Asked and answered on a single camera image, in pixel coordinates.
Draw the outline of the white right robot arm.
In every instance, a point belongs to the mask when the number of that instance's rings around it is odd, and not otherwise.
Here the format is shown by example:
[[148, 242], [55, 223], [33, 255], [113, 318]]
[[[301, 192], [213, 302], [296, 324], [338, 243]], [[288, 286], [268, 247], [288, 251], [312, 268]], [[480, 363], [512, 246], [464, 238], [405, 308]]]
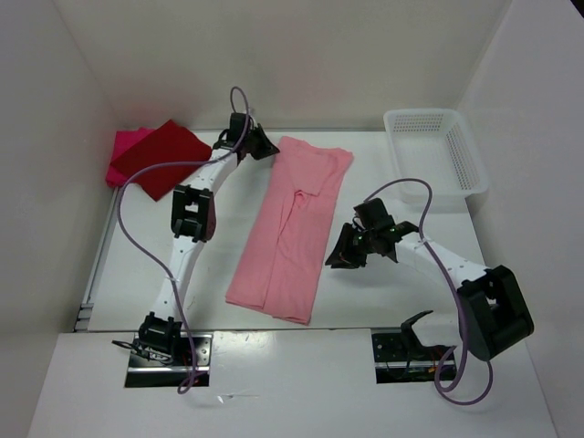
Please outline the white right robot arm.
[[514, 273], [505, 266], [488, 268], [468, 261], [419, 234], [410, 222], [392, 220], [371, 228], [345, 223], [325, 262], [333, 269], [356, 269], [369, 255], [388, 257], [428, 279], [454, 287], [459, 332], [467, 350], [489, 361], [531, 336], [535, 324]]

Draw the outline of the magenta t shirt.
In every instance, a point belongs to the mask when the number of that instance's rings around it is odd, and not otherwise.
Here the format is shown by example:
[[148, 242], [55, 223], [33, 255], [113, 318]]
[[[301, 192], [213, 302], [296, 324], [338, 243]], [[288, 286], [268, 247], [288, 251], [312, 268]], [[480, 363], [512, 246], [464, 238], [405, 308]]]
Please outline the magenta t shirt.
[[105, 182], [110, 188], [121, 187], [129, 178], [128, 175], [119, 171], [114, 162], [126, 151], [130, 150], [136, 143], [146, 138], [154, 132], [154, 129], [140, 127], [137, 130], [119, 130], [116, 132], [113, 151], [110, 157], [109, 168], [105, 177]]

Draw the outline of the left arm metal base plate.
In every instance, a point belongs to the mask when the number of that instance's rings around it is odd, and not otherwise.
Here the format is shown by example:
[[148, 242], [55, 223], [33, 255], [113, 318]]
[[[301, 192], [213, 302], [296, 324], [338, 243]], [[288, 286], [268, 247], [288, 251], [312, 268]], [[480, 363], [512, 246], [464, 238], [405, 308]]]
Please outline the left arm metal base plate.
[[[136, 347], [130, 350], [124, 381], [125, 388], [177, 388], [190, 378], [193, 371], [193, 354], [185, 333], [179, 337], [174, 353], [140, 346], [138, 337], [135, 337], [132, 344]], [[209, 386], [212, 344], [211, 333], [193, 334], [196, 358], [194, 387]]]

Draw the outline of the dark red t shirt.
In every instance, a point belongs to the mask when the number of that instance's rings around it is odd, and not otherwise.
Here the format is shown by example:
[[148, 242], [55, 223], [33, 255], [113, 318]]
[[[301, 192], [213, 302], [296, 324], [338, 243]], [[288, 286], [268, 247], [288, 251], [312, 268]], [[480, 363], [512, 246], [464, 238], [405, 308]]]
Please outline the dark red t shirt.
[[114, 165], [130, 178], [149, 166], [168, 162], [169, 167], [148, 171], [134, 180], [153, 201], [158, 202], [197, 170], [195, 166], [178, 166], [177, 162], [206, 162], [211, 154], [212, 148], [208, 144], [187, 128], [169, 120], [123, 153]]

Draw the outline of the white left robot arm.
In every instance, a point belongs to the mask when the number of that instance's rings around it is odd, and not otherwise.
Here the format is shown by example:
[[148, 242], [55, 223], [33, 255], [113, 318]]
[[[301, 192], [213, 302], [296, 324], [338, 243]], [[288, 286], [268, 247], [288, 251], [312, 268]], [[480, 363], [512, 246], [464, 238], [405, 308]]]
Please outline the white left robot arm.
[[182, 304], [197, 259], [216, 229], [215, 196], [246, 156], [260, 161], [279, 153], [263, 128], [244, 113], [234, 113], [229, 127], [213, 146], [211, 162], [196, 170], [190, 181], [172, 192], [171, 231], [174, 238], [169, 283], [161, 288], [151, 312], [133, 342], [142, 357], [169, 365], [189, 350], [183, 345], [186, 329]]

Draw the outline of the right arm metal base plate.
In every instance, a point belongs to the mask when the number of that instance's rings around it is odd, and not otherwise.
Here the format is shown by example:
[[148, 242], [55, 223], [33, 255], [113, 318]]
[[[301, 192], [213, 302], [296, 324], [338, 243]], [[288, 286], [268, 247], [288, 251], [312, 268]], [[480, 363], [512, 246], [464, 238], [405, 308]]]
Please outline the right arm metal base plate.
[[439, 360], [448, 347], [407, 347], [398, 328], [371, 332], [376, 382], [418, 383], [434, 380]]

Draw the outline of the light pink t shirt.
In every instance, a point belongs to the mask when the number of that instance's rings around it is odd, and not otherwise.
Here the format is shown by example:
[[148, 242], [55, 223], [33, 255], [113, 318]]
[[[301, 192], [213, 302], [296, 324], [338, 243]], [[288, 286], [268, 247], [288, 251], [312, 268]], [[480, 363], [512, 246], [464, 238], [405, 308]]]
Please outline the light pink t shirt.
[[323, 149], [291, 137], [277, 145], [260, 207], [227, 303], [307, 325], [351, 152]]

